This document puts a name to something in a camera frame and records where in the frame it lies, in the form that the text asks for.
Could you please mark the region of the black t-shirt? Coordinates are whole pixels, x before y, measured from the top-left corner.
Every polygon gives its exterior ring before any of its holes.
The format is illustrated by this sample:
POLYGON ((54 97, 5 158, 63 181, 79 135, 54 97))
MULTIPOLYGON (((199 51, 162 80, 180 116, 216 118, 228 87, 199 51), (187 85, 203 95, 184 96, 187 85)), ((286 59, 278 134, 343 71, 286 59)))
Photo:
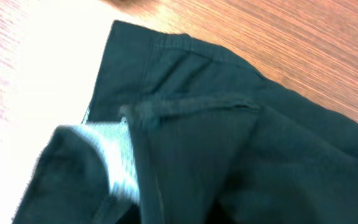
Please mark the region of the black t-shirt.
POLYGON ((115 21, 14 223, 358 223, 358 124, 224 47, 115 21))

